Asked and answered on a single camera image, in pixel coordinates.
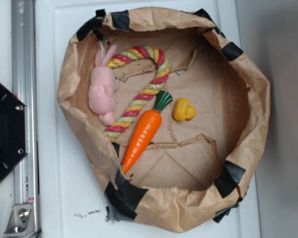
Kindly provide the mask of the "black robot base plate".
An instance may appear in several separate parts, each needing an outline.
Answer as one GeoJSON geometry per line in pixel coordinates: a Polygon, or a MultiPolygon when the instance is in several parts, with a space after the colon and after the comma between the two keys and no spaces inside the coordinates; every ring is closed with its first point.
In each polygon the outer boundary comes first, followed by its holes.
{"type": "Polygon", "coordinates": [[[0,83],[0,183],[27,155],[26,109],[0,83]]]}

